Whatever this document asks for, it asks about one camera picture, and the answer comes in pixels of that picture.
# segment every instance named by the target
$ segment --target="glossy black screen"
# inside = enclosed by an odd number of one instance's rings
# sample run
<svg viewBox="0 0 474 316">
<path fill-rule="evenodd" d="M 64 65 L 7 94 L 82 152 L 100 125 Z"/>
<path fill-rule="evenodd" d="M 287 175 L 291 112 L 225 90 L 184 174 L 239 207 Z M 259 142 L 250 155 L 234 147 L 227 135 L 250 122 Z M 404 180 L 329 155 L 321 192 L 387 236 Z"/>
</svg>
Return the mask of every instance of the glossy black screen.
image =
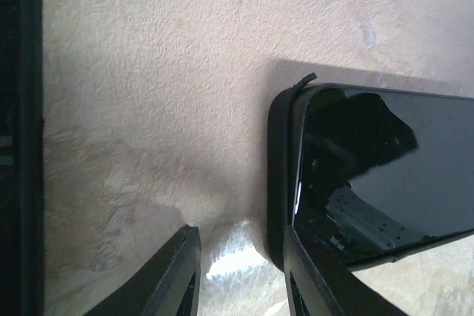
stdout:
<svg viewBox="0 0 474 316">
<path fill-rule="evenodd" d="M 302 130 L 295 224 L 345 263 L 474 229 L 474 101 L 316 91 Z"/>
</svg>

